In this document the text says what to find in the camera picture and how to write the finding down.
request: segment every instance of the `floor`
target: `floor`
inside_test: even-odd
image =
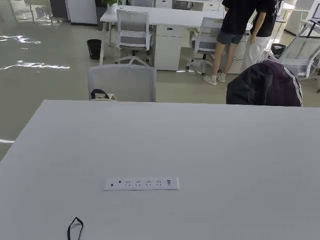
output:
[[[89,58],[86,41],[100,38],[101,32],[51,22],[49,8],[32,16],[23,1],[0,0],[0,160],[44,99],[88,99],[87,69],[98,62]],[[285,34],[281,42],[291,39]],[[181,71],[157,72],[157,101],[224,104],[226,84],[211,86],[194,72],[184,72],[192,54],[182,49]],[[118,55],[114,44],[106,46],[104,63],[114,63]],[[227,83],[235,77],[228,75]],[[301,84],[304,106],[320,107],[317,82]]]

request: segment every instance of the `gray shorts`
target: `gray shorts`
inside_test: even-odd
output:
[[[223,31],[220,31],[218,37],[216,38],[216,40],[223,44],[223,45],[229,45],[229,44],[239,44],[241,39],[243,38],[243,34],[242,35],[236,35],[236,34],[232,34],[232,33],[226,33]]]

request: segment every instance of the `power outlet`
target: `power outlet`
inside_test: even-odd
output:
[[[105,181],[105,191],[179,190],[178,177],[124,177]]]

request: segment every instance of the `dark purple jacket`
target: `dark purple jacket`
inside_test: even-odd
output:
[[[302,90],[290,70],[267,60],[249,67],[228,84],[226,103],[301,107]]]

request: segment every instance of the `black trash bin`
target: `black trash bin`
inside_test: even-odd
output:
[[[90,39],[86,41],[89,48],[90,58],[94,60],[100,59],[100,49],[101,49],[101,40],[99,39]]]
[[[285,51],[286,47],[286,45],[274,43],[271,45],[271,52],[278,59],[281,56],[281,54]]]

